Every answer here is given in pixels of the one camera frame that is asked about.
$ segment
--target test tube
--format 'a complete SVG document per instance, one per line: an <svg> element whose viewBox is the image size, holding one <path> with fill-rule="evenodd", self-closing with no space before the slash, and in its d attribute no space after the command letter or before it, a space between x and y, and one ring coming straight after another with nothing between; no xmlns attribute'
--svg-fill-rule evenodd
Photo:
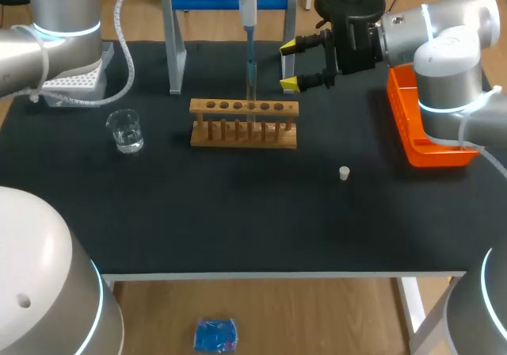
<svg viewBox="0 0 507 355"><path fill-rule="evenodd" d="M246 107L255 108L257 100L257 64L255 62L246 62ZM247 114L246 121L252 121L255 124L255 115Z"/></svg>

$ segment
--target glass beaker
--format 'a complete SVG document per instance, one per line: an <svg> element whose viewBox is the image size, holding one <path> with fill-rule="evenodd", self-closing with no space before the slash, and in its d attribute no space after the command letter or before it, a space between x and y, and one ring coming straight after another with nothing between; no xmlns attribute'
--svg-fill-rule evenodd
<svg viewBox="0 0 507 355"><path fill-rule="evenodd" d="M139 115L132 109L120 109L111 113L106 127L111 129L118 150L125 154L136 153L144 145Z"/></svg>

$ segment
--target white cable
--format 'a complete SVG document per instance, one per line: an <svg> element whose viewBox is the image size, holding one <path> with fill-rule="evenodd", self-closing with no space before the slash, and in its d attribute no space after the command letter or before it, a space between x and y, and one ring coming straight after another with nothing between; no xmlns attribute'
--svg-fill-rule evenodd
<svg viewBox="0 0 507 355"><path fill-rule="evenodd" d="M61 101L66 101L68 103L82 105L86 107L95 107L100 105L106 105L109 103L112 103L113 101L116 101L123 96L127 94L127 92L131 89L132 84L134 84L134 78L135 78L135 68L134 68L134 60L132 59L132 56L130 54L130 51L128 50L127 42L125 41L124 34L121 30L121 7L124 3L124 0L118 0L116 1L116 5L114 7L114 29L116 30L116 34L118 35L118 40L120 42L121 49L123 50L125 54L125 59L127 60L127 66L128 66L128 79L127 84L125 84L125 87L116 95L108 97L103 100L96 100L96 101L88 101L88 100L79 100L74 99L72 97L68 97L67 95L58 94L51 91L44 91L41 90L37 95L44 95L49 97L57 98ZM19 95L33 95L36 91L35 90L21 90L17 91L13 94L7 95L5 97L0 97L0 101L7 98L16 97Z"/></svg>
<svg viewBox="0 0 507 355"><path fill-rule="evenodd" d="M32 91L32 94L30 95L30 100L34 103L37 103L39 101L39 94L42 90L42 86L48 80L48 73L49 73L49 55L48 50L44 46L44 42L40 38L39 34L35 31L34 28L26 25L14 25L11 27L11 29L22 29L25 30L28 34L30 34L39 44L40 47L40 53L42 54L42 75L40 76L39 85L35 90Z"/></svg>
<svg viewBox="0 0 507 355"><path fill-rule="evenodd" d="M495 86L495 87L493 87L493 89L491 91L483 94L482 97L484 97L485 103L487 103L488 100L490 99L491 95L498 94L500 92L501 92L501 87ZM464 141L465 128L467 126L467 122L469 120L469 117L473 112L474 111L470 111L469 113L467 113L463 117L463 119L461 120L461 123L459 124L459 131L458 131L459 145L461 147L472 148L472 149L475 149L476 151L478 151L482 155L482 157L487 159L491 163L491 165L493 165L494 167L497 168L497 170L501 173L501 175L503 175L505 178L507 178L507 169L489 151L487 151L485 147L482 147L480 145L476 145L475 143L470 143L470 142Z"/></svg>

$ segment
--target wooden test tube rack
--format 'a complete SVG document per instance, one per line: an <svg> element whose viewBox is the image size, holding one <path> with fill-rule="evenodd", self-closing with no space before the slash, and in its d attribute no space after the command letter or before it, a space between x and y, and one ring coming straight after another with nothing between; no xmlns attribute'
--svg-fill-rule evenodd
<svg viewBox="0 0 507 355"><path fill-rule="evenodd" d="M297 101L192 99L190 112L197 116L190 140L194 147L297 148ZM205 120L205 115L238 116L234 120ZM256 122L240 121L246 120L246 115L255 116ZM281 121L265 122L263 116L279 117Z"/></svg>

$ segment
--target robotic arm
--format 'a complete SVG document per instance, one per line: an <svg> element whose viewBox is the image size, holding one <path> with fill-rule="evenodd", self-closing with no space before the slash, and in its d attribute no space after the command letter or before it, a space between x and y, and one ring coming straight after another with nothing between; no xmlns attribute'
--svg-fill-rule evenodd
<svg viewBox="0 0 507 355"><path fill-rule="evenodd" d="M46 80L85 74L101 63L98 0L30 1L33 25L0 30L0 98L27 88L40 90ZM254 6L249 11L256 17ZM119 8L115 22L120 23Z"/></svg>
<svg viewBox="0 0 507 355"><path fill-rule="evenodd" d="M305 91L334 85L338 74L352 74L387 61L413 63L425 133L451 146L506 145L507 97L482 91L481 50L495 45L500 17L495 0L443 0L401 13L383 15L379 24L331 16L331 30L296 37L282 55L319 46L326 51L321 74L280 81L285 89Z"/></svg>

